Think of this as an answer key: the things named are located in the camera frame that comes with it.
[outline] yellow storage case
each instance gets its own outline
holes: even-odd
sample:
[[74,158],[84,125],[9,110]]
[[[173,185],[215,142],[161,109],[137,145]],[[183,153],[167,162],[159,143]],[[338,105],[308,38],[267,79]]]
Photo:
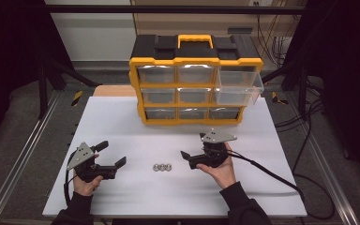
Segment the yellow storage case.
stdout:
[[146,125],[236,125],[263,92],[249,36],[139,35],[129,65]]

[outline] aluminum rail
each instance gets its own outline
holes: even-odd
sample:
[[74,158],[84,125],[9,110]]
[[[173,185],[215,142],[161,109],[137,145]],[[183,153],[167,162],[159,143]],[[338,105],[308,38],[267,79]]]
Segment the aluminum rail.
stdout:
[[[298,110],[296,107],[296,96],[295,93],[285,92],[287,99],[290,101],[292,109],[296,114],[298,114]],[[304,131],[304,134],[307,136],[308,134],[308,123],[304,123],[301,125]],[[337,212],[340,215],[343,223],[345,225],[358,225],[358,219],[355,216],[355,213],[350,206],[349,201],[347,200],[346,195],[343,192],[343,189],[340,186],[340,183],[336,179],[335,174],[333,173],[331,167],[326,161],[323,151],[315,139],[313,132],[309,134],[308,143],[311,147],[311,155],[315,160],[315,164],[317,165],[318,170],[321,173],[322,179],[326,184],[326,188],[328,189],[333,202],[337,208]]]
[[27,165],[28,159],[31,157],[39,138],[45,129],[51,115],[53,114],[54,108],[57,104],[57,100],[61,95],[61,91],[53,91],[51,100],[49,102],[49,108],[45,116],[37,121],[37,124],[34,127],[30,137],[28,138],[25,146],[22,148],[22,151],[14,163],[10,173],[7,176],[4,184],[0,188],[0,215],[8,202],[13,189],[16,187],[17,182],[19,181],[25,166]]
[[307,7],[216,7],[216,6],[107,6],[107,5],[28,5],[30,12],[51,13],[168,13],[168,14],[260,14],[305,15],[321,11]]

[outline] hand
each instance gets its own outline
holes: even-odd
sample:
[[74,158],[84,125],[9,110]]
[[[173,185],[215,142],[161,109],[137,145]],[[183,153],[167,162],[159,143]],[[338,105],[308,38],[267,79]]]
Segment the hand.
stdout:
[[[231,151],[230,145],[226,142],[225,144],[226,148]],[[233,185],[236,182],[235,172],[233,170],[233,161],[231,157],[227,157],[227,159],[216,168],[208,167],[204,164],[198,164],[197,168],[205,173],[210,174],[213,179],[215,179],[216,183],[223,189]]]
[[91,196],[93,191],[98,189],[100,182],[103,180],[102,176],[97,176],[93,181],[86,183],[79,176],[77,176],[74,171],[74,191],[83,196]]

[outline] white tabletop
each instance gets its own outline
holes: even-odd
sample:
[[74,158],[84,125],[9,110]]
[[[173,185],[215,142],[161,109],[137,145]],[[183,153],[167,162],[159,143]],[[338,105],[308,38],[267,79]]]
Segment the white tabletop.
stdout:
[[[214,128],[231,133],[233,151],[250,158],[294,184],[264,98],[244,110],[238,126],[146,126],[136,110],[135,97],[90,97],[60,173],[43,211],[55,217],[67,208],[63,184],[69,155],[82,143],[103,141],[96,163],[110,166],[122,157],[127,164],[113,180],[95,191],[91,213],[105,218],[220,218],[229,210],[220,187],[207,174],[191,170],[180,151],[202,154],[199,133]],[[234,158],[237,180],[270,217],[303,217],[306,209],[298,193],[248,162]],[[155,164],[172,164],[170,172],[155,172]]]

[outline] black sleeve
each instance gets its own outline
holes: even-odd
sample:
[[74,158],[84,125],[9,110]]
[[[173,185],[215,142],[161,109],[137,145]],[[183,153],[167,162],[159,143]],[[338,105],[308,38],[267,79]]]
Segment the black sleeve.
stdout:
[[268,216],[254,199],[250,199],[242,189],[241,183],[235,184],[220,191],[221,196],[228,204],[230,225],[268,225],[272,224]]
[[92,196],[83,196],[73,192],[66,210],[61,210],[52,225],[93,225],[94,217],[90,214]]

